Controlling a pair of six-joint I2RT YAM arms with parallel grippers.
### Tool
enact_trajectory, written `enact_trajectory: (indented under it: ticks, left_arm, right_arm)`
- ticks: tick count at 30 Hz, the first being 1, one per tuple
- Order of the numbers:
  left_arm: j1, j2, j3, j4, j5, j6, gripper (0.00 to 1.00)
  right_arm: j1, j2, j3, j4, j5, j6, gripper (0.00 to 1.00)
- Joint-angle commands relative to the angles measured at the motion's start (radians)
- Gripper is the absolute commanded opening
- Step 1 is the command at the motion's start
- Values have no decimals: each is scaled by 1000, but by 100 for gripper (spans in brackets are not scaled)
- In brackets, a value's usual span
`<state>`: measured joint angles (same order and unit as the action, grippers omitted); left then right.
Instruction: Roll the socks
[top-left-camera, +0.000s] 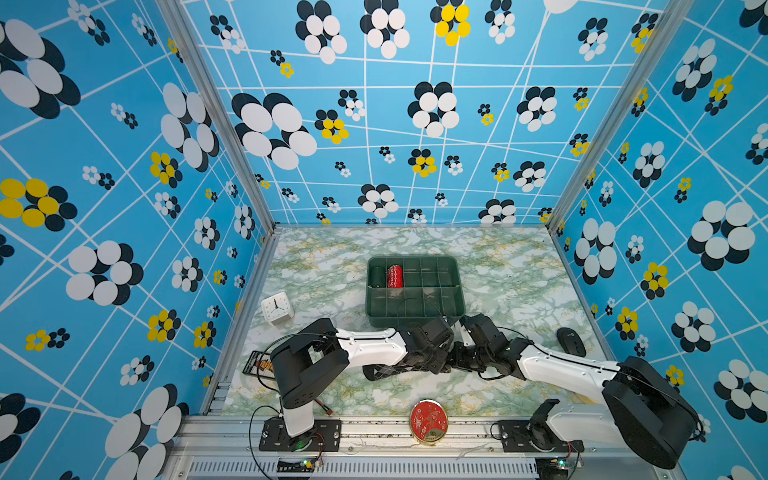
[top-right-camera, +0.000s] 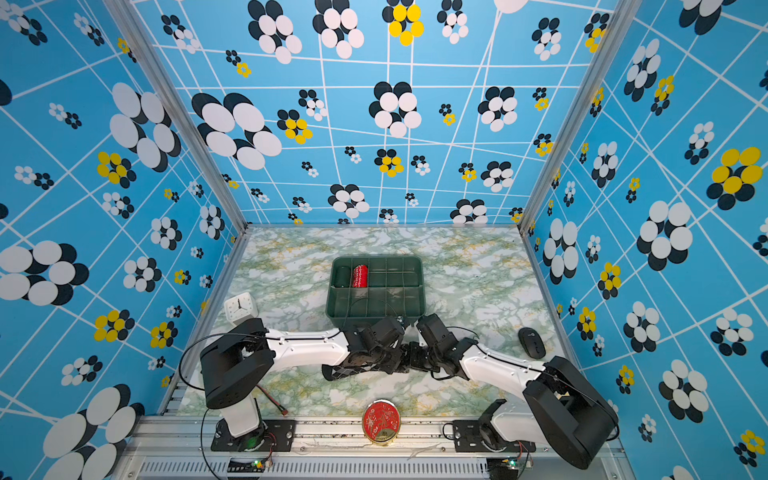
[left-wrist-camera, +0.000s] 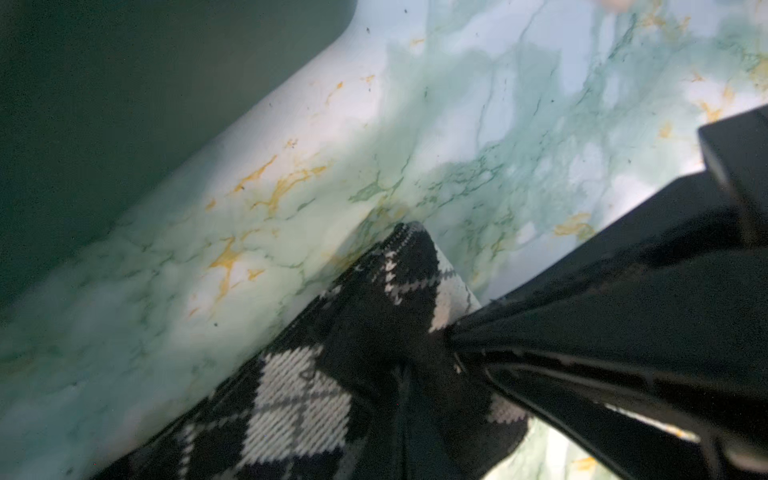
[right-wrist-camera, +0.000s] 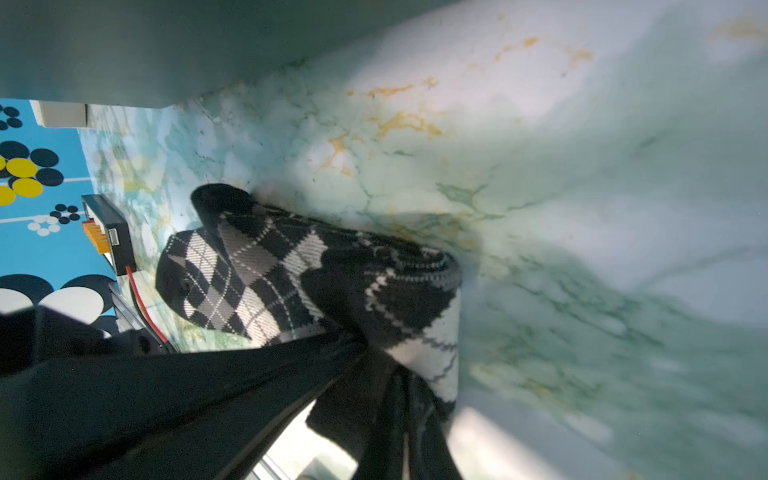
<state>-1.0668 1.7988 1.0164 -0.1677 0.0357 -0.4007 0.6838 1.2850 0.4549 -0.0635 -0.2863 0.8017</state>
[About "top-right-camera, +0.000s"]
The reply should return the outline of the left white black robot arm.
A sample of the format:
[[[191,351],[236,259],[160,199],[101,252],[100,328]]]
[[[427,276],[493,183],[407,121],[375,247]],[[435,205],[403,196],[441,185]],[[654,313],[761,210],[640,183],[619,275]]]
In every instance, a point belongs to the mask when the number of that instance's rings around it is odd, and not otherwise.
[[[206,406],[218,410],[229,434],[240,438],[262,428],[252,392],[271,371],[319,366],[328,381],[382,371],[397,372],[404,328],[396,318],[366,327],[321,332],[281,332],[248,318],[200,353]]]

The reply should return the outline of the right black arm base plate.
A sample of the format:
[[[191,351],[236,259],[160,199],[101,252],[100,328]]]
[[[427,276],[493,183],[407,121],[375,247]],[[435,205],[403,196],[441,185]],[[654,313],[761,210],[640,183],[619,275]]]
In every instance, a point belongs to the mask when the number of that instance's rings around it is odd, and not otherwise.
[[[536,444],[527,441],[504,440],[489,423],[479,420],[454,420],[444,432],[459,453],[526,454],[536,451]]]

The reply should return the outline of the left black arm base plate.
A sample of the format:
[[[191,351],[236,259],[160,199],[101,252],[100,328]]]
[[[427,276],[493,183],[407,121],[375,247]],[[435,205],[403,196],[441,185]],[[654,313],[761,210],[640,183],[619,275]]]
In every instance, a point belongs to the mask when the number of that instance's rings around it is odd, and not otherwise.
[[[226,420],[221,419],[216,424],[210,449],[214,452],[289,452],[296,426],[295,420],[266,420],[257,429],[235,437]]]

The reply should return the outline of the black grey argyle sock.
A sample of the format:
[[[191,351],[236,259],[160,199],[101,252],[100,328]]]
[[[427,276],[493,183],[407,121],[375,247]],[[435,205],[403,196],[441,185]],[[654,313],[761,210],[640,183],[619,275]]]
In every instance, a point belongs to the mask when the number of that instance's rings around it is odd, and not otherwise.
[[[363,373],[378,371],[379,364],[380,361],[373,361],[370,358],[350,356],[338,365],[323,365],[321,373],[325,380],[336,381]]]

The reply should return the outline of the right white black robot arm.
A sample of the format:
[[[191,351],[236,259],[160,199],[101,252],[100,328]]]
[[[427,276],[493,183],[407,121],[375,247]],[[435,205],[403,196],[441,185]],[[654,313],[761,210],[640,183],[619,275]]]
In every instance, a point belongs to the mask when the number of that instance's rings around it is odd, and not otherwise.
[[[467,440],[503,452],[516,445],[523,452],[544,443],[560,458],[587,469],[602,446],[618,438],[618,414],[566,358],[534,362],[491,350],[472,337],[457,338],[436,314],[416,322],[426,342],[430,366],[460,378],[494,386],[523,399],[530,411],[515,415],[499,399],[477,420],[477,432]]]

